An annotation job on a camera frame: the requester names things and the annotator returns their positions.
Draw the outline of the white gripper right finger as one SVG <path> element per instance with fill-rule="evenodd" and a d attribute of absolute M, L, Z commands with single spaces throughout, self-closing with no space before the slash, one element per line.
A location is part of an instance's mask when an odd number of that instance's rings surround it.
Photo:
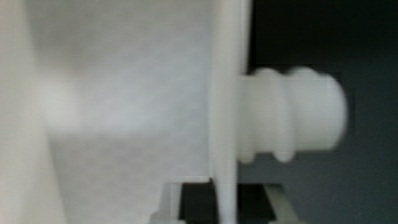
<path fill-rule="evenodd" d="M 297 215 L 285 188 L 279 184 L 263 185 L 276 219 L 269 224 L 308 224 Z"/>

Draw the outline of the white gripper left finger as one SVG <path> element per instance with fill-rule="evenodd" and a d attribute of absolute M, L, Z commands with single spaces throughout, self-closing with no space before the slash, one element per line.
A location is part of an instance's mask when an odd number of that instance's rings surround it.
<path fill-rule="evenodd" d="M 162 188 L 158 210 L 148 224 L 185 224 L 180 219 L 181 184 L 167 183 Z"/>

